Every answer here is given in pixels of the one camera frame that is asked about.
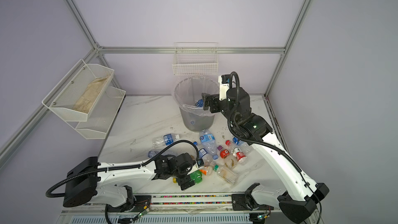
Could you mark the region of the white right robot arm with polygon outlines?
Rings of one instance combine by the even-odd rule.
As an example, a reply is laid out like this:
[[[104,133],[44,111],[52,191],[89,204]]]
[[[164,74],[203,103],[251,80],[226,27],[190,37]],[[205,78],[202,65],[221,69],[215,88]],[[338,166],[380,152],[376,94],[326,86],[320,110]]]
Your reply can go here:
[[[272,127],[252,112],[250,96],[243,88],[230,88],[222,99],[218,94],[202,93],[202,99],[203,109],[223,114],[231,134],[253,145],[282,181],[286,190],[276,197],[267,198],[264,192],[254,189],[251,195],[256,203],[276,202],[295,224],[306,221],[315,210],[322,211],[321,201],[330,192],[328,186],[308,176],[278,139],[271,137]]]

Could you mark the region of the clear bottle green cap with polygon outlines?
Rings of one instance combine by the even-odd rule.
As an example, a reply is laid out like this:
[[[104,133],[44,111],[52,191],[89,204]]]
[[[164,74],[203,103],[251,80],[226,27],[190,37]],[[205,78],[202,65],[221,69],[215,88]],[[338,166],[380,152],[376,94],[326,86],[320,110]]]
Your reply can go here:
[[[223,179],[225,182],[231,185],[235,185],[238,180],[238,175],[225,166],[216,164],[214,166],[214,172],[219,178]]]

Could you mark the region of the green plastic bottle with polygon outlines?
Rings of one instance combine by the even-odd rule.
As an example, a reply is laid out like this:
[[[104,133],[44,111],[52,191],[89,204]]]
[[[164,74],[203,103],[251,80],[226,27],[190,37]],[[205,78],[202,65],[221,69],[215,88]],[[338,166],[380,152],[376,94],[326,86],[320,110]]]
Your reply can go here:
[[[186,184],[188,182],[193,181],[195,184],[199,184],[202,181],[202,172],[194,171],[184,177],[181,178],[173,178],[173,182],[179,185]]]

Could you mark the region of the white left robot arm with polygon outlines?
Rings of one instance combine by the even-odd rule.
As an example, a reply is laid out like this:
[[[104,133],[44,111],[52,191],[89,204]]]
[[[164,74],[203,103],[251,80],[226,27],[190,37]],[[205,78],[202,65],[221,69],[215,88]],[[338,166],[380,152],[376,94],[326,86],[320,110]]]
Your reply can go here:
[[[86,203],[104,203],[124,211],[134,204],[133,188],[152,180],[177,179],[181,190],[194,185],[191,176],[204,166],[202,159],[181,155],[155,155],[147,161],[133,163],[100,163],[90,157],[68,172],[63,207]]]

